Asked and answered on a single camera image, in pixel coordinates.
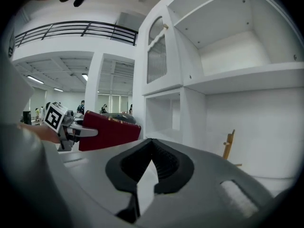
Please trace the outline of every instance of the white ceiling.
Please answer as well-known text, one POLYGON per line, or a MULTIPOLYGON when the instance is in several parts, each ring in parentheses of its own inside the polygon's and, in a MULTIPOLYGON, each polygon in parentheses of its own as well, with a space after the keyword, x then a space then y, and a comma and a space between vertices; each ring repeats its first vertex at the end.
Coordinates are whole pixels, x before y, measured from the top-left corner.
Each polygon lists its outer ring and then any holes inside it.
MULTIPOLYGON (((86 80, 82 74, 88 74, 91 57, 52 57, 37 61, 19 62, 17 70, 26 76, 32 76, 44 85, 26 78, 35 87, 45 90, 58 88, 69 92, 85 92, 86 80)), ((133 89, 134 65, 126 62, 104 59, 102 65, 99 92, 131 95, 133 89)))
MULTIPOLYGON (((149 11, 159 2, 160 0, 86 0, 80 8, 90 10, 115 10, 118 12, 126 12, 134 15, 146 16, 149 11)), ((46 12, 51 13, 55 10, 71 10, 73 7, 72 3, 74 0, 61 3, 59 0, 49 1, 30 1, 26 4, 23 9, 25 17, 31 20, 33 17, 43 15, 46 12)))

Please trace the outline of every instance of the gray surface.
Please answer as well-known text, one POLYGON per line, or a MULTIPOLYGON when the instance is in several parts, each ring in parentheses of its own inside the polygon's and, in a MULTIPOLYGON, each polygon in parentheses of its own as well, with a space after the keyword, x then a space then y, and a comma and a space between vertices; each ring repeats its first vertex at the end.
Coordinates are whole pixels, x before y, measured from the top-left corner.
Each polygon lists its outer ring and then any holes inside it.
MULTIPOLYGON (((15 125, 0 126, 3 171, 16 191, 54 227, 134 227, 115 217, 130 194, 117 191, 105 174, 113 156, 143 140, 103 150, 59 155, 54 144, 15 125)), ((195 165, 190 181, 177 193, 156 195, 136 222, 142 227, 227 227, 245 221, 220 186, 234 180, 258 206, 272 200, 253 178, 212 153, 161 141, 187 154, 195 165)))
POLYGON ((74 164, 68 171, 81 188, 102 207, 116 214, 127 208, 131 194, 116 190, 105 173, 105 166, 112 157, 141 142, 143 140, 101 150, 71 152, 60 157, 63 163, 74 164))
POLYGON ((0 125, 0 158, 8 180, 53 227, 134 227, 93 200, 70 175, 54 144, 16 125, 0 125))
POLYGON ((270 193, 238 167, 215 154, 161 141, 185 153, 194 163, 194 174, 177 193, 156 195, 136 224, 143 227, 227 227, 244 220, 230 205, 220 183, 234 180, 258 206, 272 200, 270 193))

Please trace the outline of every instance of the person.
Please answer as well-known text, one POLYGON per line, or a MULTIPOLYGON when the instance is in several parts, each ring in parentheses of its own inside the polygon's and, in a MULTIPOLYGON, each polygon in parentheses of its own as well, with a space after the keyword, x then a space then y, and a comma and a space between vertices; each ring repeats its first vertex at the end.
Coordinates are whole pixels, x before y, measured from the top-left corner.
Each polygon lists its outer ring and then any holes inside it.
POLYGON ((36 117, 39 118, 39 108, 36 108, 36 117))
POLYGON ((102 113, 107 113, 107 111, 105 110, 108 106, 106 104, 104 104, 104 106, 101 107, 101 110, 99 111, 99 114, 102 113))
POLYGON ((81 101, 81 104, 77 108, 77 112, 81 113, 82 115, 85 114, 85 101, 81 101))
POLYGON ((129 110, 129 114, 132 115, 133 113, 133 104, 131 104, 130 110, 129 110))

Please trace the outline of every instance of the ceiling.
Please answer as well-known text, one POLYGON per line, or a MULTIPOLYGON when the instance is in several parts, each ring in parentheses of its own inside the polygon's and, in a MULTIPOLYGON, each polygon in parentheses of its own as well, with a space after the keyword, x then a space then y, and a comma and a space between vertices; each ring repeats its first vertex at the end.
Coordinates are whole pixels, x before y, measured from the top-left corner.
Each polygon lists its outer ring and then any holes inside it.
MULTIPOLYGON (((24 20, 25 23, 28 23, 32 19, 37 19, 45 15, 54 14, 57 11, 66 11, 66 14, 71 16, 75 14, 76 17, 81 18, 81 13, 90 13, 90 12, 100 12, 108 11, 112 13, 126 13, 128 15, 133 15, 139 17, 139 21, 143 21, 145 16, 149 11, 159 2, 160 0, 86 0, 79 8, 74 8, 72 3, 74 0, 69 0, 65 3, 59 2, 59 0, 48 0, 48 1, 30 1, 22 9, 20 18, 24 20)), ((134 26, 134 17, 126 18, 123 16, 123 26, 132 27, 133 29, 138 30, 138 22, 134 26)))
MULTIPOLYGON (((58 88, 69 92, 85 92, 86 80, 92 57, 51 57, 37 61, 19 62, 16 69, 25 77, 32 76, 44 84, 26 77, 34 87, 49 90, 58 88)), ((102 94, 131 95, 133 89, 134 65, 126 62, 104 59, 98 91, 102 94)))

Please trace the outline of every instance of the ceiling light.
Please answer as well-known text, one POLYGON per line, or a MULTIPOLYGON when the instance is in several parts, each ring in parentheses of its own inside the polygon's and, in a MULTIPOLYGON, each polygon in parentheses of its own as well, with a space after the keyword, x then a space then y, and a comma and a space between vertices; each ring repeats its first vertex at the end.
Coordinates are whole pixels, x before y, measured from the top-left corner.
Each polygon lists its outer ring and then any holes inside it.
POLYGON ((87 74, 82 74, 82 77, 87 81, 87 74))
POLYGON ((30 78, 30 79, 32 79, 32 80, 38 82, 38 83, 44 84, 42 81, 40 81, 40 80, 38 80, 38 79, 36 79, 36 78, 33 78, 32 76, 28 76, 28 78, 30 78))

